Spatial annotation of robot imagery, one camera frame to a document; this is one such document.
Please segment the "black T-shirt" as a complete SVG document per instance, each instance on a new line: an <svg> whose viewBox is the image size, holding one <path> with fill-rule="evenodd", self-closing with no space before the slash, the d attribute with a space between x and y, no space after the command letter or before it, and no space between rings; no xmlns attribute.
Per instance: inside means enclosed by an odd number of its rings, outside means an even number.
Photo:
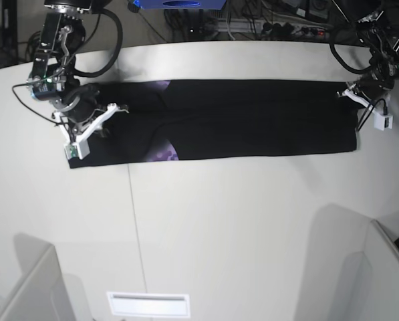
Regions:
<svg viewBox="0 0 399 321"><path fill-rule="evenodd" d="M124 108L71 169L154 161L335 154L357 149L358 105L341 82L167 80L101 84Z"/></svg>

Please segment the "blue box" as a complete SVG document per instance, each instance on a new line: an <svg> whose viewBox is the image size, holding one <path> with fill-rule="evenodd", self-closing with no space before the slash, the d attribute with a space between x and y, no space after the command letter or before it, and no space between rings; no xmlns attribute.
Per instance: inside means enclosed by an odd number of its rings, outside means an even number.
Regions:
<svg viewBox="0 0 399 321"><path fill-rule="evenodd" d="M139 0L141 9L222 9L226 0Z"/></svg>

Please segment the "white power strip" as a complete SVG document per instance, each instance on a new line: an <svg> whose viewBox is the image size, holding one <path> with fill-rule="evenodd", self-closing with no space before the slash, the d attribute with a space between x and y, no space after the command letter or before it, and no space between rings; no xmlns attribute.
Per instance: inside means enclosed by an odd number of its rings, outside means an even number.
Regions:
<svg viewBox="0 0 399 321"><path fill-rule="evenodd" d="M310 25L287 21L265 21L234 19L226 22L218 19L211 27L219 33L251 34L254 39L317 39L325 40L330 31L329 27Z"/></svg>

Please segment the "white partition panel left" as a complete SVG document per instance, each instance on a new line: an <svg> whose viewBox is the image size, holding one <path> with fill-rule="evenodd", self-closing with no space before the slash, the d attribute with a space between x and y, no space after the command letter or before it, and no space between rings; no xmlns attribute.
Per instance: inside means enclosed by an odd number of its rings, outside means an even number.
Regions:
<svg viewBox="0 0 399 321"><path fill-rule="evenodd" d="M75 320L55 247L48 243L0 306L0 320Z"/></svg>

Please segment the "white partition panel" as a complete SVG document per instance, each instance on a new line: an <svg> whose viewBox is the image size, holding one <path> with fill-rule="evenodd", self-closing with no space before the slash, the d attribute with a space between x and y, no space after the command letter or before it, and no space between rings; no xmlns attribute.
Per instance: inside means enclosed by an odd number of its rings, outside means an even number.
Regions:
<svg viewBox="0 0 399 321"><path fill-rule="evenodd" d="M372 269L361 320L399 320L399 251L378 221L368 228L364 254Z"/></svg>
<svg viewBox="0 0 399 321"><path fill-rule="evenodd" d="M55 247L48 243L0 306L0 320L75 320Z"/></svg>

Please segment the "white partition panel right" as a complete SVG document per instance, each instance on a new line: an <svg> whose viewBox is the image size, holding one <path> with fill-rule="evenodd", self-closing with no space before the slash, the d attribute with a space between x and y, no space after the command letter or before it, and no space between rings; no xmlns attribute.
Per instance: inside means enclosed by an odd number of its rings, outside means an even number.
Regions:
<svg viewBox="0 0 399 321"><path fill-rule="evenodd" d="M372 269L361 320L399 320L399 251L378 221L368 228L364 254Z"/></svg>

